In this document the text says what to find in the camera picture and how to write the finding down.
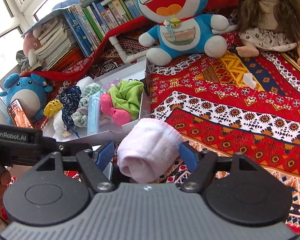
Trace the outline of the Doraemon plush toy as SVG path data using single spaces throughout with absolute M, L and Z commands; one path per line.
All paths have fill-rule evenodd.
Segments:
M 149 48 L 147 60 L 166 66 L 186 54 L 222 57 L 227 42 L 221 33 L 229 27 L 222 15 L 204 14 L 208 0 L 135 0 L 142 16 L 156 23 L 139 36 L 139 44 Z

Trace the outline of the row of upright books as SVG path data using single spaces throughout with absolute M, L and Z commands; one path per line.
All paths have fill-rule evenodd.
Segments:
M 220 5 L 229 5 L 238 0 L 208 0 L 205 9 L 213 9 Z M 93 44 L 100 31 L 94 29 L 95 26 L 105 27 L 105 37 L 101 38 L 104 42 L 111 36 L 116 36 L 128 29 L 134 28 L 139 21 L 147 19 L 141 15 L 136 7 L 135 0 L 112 0 L 107 7 L 101 4 L 84 7 L 80 4 L 73 4 L 64 11 L 65 19 L 69 24 L 73 24 L 73 29 L 77 35 L 87 34 L 89 44 Z M 223 34 L 234 31 L 237 25 L 230 25 Z

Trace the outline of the blue patterned scrunchie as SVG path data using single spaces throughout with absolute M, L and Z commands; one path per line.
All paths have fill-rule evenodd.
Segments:
M 72 86 L 62 91 L 58 99 L 62 104 L 62 121 L 66 130 L 74 132 L 79 138 L 78 133 L 75 131 L 75 124 L 71 117 L 78 109 L 78 104 L 81 99 L 81 89 L 79 86 Z

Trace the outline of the white foam block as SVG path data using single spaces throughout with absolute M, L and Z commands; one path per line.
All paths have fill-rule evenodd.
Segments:
M 93 80 L 91 77 L 86 76 L 86 77 L 80 79 L 80 80 L 76 83 L 76 86 L 78 86 L 78 87 L 80 88 L 81 92 L 83 93 L 83 92 L 84 92 L 84 89 L 85 89 L 88 85 L 90 85 L 90 84 L 92 84 L 92 83 L 94 83 L 94 80 Z

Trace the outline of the brown haired doll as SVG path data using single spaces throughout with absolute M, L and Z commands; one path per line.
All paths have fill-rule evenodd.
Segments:
M 296 49 L 300 66 L 299 0 L 239 0 L 237 13 L 240 57 Z

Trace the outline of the blue round plush toy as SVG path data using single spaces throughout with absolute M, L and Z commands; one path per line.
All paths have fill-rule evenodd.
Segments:
M 52 91 L 53 87 L 37 74 L 21 77 L 13 73 L 4 81 L 4 90 L 0 96 L 5 98 L 7 105 L 18 99 L 26 116 L 31 121 L 38 121 L 44 117 L 47 93 Z

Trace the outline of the pink plush toy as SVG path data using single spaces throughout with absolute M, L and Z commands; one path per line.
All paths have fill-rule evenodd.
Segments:
M 35 51 L 42 47 L 42 44 L 39 41 L 41 31 L 42 26 L 37 25 L 24 37 L 23 52 L 24 55 L 29 59 L 29 65 L 31 67 L 33 67 L 38 61 Z

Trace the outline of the green and pink bow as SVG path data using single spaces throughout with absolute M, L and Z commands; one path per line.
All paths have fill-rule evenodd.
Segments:
M 101 94 L 101 112 L 110 116 L 116 125 L 122 126 L 139 117 L 143 83 L 138 80 L 122 80 L 108 93 Z

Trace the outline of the light blue face mask pack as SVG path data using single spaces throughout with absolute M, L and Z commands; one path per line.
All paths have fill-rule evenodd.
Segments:
M 98 133 L 101 91 L 89 97 L 87 135 Z

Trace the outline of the crumpled white paper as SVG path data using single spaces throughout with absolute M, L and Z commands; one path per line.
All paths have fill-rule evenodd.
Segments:
M 251 89 L 256 88 L 256 82 L 253 80 L 253 75 L 251 73 L 244 73 L 242 81 L 249 88 Z

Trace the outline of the stack of books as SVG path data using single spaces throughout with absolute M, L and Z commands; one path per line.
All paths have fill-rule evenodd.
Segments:
M 42 70 L 50 70 L 68 52 L 77 47 L 67 21 L 61 17 L 54 17 L 33 29 L 34 37 L 39 41 L 39 48 L 34 53 L 41 63 Z

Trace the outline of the white pink towel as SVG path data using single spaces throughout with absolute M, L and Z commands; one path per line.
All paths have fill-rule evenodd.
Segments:
M 121 173 L 147 184 L 163 175 L 179 156 L 182 135 L 164 121 L 142 118 L 117 149 Z

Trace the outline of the green checked scrunchie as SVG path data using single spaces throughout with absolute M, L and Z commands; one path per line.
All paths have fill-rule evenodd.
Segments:
M 90 97 L 98 92 L 105 92 L 105 89 L 98 83 L 91 83 L 83 89 L 82 97 L 78 103 L 78 108 L 71 115 L 75 126 L 80 128 L 88 126 L 88 106 Z

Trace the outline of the gold sequin bow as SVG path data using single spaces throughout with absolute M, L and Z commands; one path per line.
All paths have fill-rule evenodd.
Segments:
M 46 117 L 51 118 L 62 110 L 62 106 L 62 103 L 58 99 L 51 100 L 45 106 L 43 113 Z

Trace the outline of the purple fluffy plush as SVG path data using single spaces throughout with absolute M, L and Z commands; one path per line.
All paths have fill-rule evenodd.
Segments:
M 115 80 L 113 80 L 113 81 L 110 81 L 110 82 L 104 84 L 102 87 L 104 88 L 104 90 L 106 91 L 106 93 L 108 93 L 108 91 L 109 91 L 109 89 L 110 89 L 111 87 L 113 87 L 113 86 L 116 87 L 120 82 L 121 82 L 120 79 L 115 79 Z

